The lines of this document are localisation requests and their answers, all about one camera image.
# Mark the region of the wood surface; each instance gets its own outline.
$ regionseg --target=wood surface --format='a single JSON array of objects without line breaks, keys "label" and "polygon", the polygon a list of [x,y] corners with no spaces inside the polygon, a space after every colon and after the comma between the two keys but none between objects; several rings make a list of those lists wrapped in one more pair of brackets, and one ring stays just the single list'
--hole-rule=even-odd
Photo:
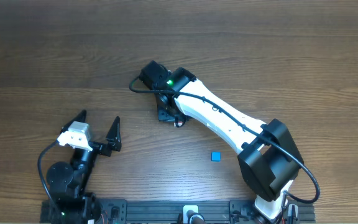
[{"label": "wood surface", "polygon": [[[89,181],[98,197],[255,198],[222,139],[197,121],[159,123],[154,96],[128,90],[151,60],[187,68],[254,118],[283,121],[321,186],[317,221],[358,222],[353,0],[0,0],[0,222],[39,221],[38,155],[82,109],[99,141],[121,117],[122,151],[100,157]],[[44,173],[72,152],[53,148]],[[313,196],[306,174],[291,192]]]}]

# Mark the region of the wooden table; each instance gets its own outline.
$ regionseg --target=wooden table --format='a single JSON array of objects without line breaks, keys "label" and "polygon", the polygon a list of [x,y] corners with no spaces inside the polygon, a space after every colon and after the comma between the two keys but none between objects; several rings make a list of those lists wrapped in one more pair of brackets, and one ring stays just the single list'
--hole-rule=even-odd
[{"label": "wooden table", "polygon": [[[128,90],[151,60],[187,68],[254,118],[283,121],[320,183],[317,221],[358,222],[353,0],[0,0],[0,222],[39,220],[38,155],[82,109],[99,141],[121,117],[122,151],[100,157],[89,182],[98,197],[255,198],[222,139],[197,121],[159,123],[154,96]],[[44,172],[72,152],[53,148]],[[314,194],[302,172],[291,191]]]}]

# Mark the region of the blue cube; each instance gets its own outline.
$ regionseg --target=blue cube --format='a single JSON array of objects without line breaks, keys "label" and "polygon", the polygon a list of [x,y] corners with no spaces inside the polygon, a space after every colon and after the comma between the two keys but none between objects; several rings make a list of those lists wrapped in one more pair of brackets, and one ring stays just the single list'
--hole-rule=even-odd
[{"label": "blue cube", "polygon": [[212,152],[212,161],[219,162],[221,160],[221,152]]}]

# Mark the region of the wood grain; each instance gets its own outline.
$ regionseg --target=wood grain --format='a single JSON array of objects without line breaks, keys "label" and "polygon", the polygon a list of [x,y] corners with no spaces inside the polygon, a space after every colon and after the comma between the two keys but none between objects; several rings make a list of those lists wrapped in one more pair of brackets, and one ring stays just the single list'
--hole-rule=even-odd
[{"label": "wood grain", "polygon": [[[80,110],[123,148],[88,190],[127,200],[254,198],[235,152],[196,121],[159,123],[127,89],[150,60],[185,67],[235,108],[283,121],[321,185],[319,222],[358,222],[358,1],[0,0],[0,222],[37,222],[39,152]],[[222,152],[211,162],[212,151]],[[52,149],[47,170],[72,150]],[[301,173],[291,191],[312,197]]]}]

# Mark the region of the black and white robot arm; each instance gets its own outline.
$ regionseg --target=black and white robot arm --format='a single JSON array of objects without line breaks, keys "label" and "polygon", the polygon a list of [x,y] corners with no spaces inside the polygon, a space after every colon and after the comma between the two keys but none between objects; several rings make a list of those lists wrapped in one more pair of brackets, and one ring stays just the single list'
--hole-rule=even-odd
[{"label": "black and white robot arm", "polygon": [[[140,79],[150,90],[135,90],[132,86]],[[151,61],[144,67],[130,89],[138,93],[154,93],[158,118],[161,121],[178,120],[183,124],[194,118],[223,138],[237,153],[242,176],[257,194],[254,207],[267,220],[273,222],[282,214],[286,195],[300,168],[311,177],[316,196],[319,187],[303,159],[287,127],[274,119],[269,124],[251,118],[236,110],[211,93],[203,83],[184,68],[173,73],[163,65]],[[264,154],[260,150],[271,146]]]}]

